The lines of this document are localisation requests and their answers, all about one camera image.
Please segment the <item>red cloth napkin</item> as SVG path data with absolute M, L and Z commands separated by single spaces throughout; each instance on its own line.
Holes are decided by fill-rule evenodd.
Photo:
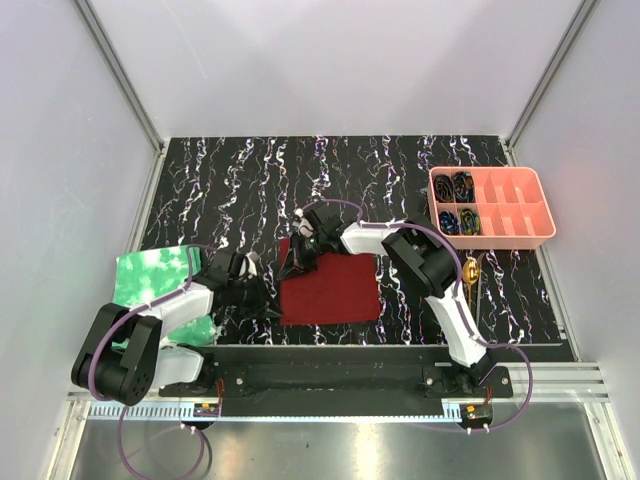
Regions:
M 337 325 L 376 320 L 381 313 L 376 261 L 370 254 L 327 253 L 318 268 L 280 283 L 280 323 Z

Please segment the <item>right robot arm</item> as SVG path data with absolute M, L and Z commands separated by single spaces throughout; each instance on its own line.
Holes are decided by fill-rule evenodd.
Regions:
M 426 215 L 389 222 L 364 221 L 360 216 L 344 220 L 331 213 L 326 202 L 317 202 L 296 211 L 293 227 L 280 280 L 316 270 L 319 259 L 329 253 L 388 257 L 401 284 L 425 299 L 435 314 L 457 367 L 457 390 L 472 397 L 488 387 L 495 361 L 461 294 L 460 259 Z

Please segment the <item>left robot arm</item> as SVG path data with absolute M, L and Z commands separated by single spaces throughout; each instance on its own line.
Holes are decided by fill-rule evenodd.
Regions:
M 190 321 L 234 308 L 249 318 L 278 319 L 282 311 L 251 252 L 216 252 L 199 271 L 186 247 L 188 274 L 174 291 L 134 307 L 107 303 L 97 312 L 71 368 L 73 385 L 98 401 L 138 404 L 152 389 L 182 384 L 196 396 L 215 386 L 216 372 L 194 346 L 161 345 Z

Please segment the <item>green white cloth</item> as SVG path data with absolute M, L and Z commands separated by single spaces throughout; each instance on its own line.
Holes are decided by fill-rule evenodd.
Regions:
M 171 293 L 188 277 L 188 264 L 193 273 L 202 269 L 199 248 L 174 246 L 122 255 L 116 259 L 112 302 L 132 307 Z M 208 346 L 214 343 L 215 334 L 211 315 L 202 315 L 165 335 L 161 345 Z

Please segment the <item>gold spoon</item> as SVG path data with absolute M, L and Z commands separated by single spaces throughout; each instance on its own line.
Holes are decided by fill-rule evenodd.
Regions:
M 462 268 L 462 280 L 467 287 L 467 302 L 473 303 L 473 288 L 481 278 L 480 262 L 476 258 L 467 258 Z

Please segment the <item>pink compartment tray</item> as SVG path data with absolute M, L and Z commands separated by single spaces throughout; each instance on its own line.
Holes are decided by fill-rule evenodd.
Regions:
M 527 167 L 434 167 L 432 223 L 457 249 L 534 250 L 556 234 L 538 174 Z

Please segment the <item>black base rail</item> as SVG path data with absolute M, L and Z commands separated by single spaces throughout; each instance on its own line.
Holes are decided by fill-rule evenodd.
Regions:
M 435 417 L 444 402 L 510 400 L 509 372 L 480 383 L 443 346 L 248 346 L 205 350 L 203 370 L 223 385 L 226 417 L 294 421 Z

